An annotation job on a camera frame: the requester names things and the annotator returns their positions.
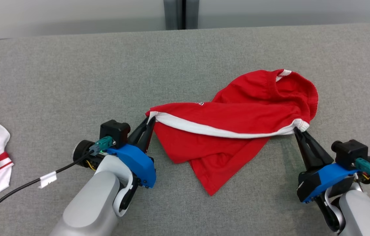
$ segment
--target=wall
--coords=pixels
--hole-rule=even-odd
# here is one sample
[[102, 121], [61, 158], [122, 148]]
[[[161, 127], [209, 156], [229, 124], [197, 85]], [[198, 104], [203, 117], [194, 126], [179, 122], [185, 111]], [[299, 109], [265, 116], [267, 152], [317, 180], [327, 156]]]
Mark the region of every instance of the wall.
[[0, 38], [165, 30], [163, 0], [0, 0]]
[[200, 0], [198, 28], [370, 23], [370, 0]]

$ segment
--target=teal connector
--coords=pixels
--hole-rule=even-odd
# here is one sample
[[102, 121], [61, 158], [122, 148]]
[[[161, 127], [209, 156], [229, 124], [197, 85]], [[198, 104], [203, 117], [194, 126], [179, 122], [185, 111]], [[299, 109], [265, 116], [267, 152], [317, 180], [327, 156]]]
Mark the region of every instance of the teal connector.
[[358, 170], [361, 170], [361, 171], [369, 174], [369, 176], [370, 176], [370, 163], [368, 161], [364, 160], [363, 158], [357, 158], [355, 160], [355, 167]]
[[113, 145], [112, 137], [106, 136], [98, 140], [94, 145], [89, 148], [89, 151], [93, 151], [92, 156], [97, 155], [100, 151], [106, 150]]

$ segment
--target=white trim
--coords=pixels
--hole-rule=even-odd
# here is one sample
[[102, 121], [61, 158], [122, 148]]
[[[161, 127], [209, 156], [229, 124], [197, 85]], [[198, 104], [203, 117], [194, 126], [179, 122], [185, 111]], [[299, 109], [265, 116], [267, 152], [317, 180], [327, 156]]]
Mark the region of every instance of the white trim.
[[298, 118], [294, 119], [293, 122], [281, 129], [272, 133], [235, 133], [229, 130], [214, 128], [208, 125], [198, 124], [192, 121], [170, 115], [165, 112], [151, 111], [149, 120], [156, 117], [156, 121], [167, 125], [172, 128], [187, 131], [190, 133], [204, 134], [208, 136], [223, 137], [223, 138], [234, 138], [234, 139], [254, 139], [263, 138], [275, 135], [286, 135], [293, 134], [294, 127], [298, 127], [301, 132], [304, 132], [309, 127], [309, 123]]
[[276, 78], [275, 78], [275, 82], [278, 82], [280, 79], [282, 79], [284, 76], [288, 76], [289, 74], [291, 74], [291, 70], [286, 70], [284, 69], [283, 72], [281, 72]]

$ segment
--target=gray fabric surface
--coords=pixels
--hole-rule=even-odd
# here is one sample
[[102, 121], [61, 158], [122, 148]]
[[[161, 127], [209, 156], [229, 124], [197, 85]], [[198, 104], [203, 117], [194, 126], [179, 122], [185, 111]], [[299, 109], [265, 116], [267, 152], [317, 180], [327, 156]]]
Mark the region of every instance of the gray fabric surface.
[[[1, 40], [0, 124], [11, 133], [15, 166], [0, 197], [69, 163], [76, 144], [97, 139], [107, 120], [134, 128], [152, 106], [208, 101], [241, 74], [280, 68], [316, 85], [309, 132], [327, 151], [357, 139], [370, 154], [370, 24]], [[333, 235], [317, 206], [296, 196], [304, 165], [293, 136], [271, 139], [213, 197], [156, 136], [149, 155], [155, 188], [137, 190], [115, 235]], [[92, 174], [76, 166], [44, 189], [13, 195], [0, 205], [0, 235], [47, 235]]]

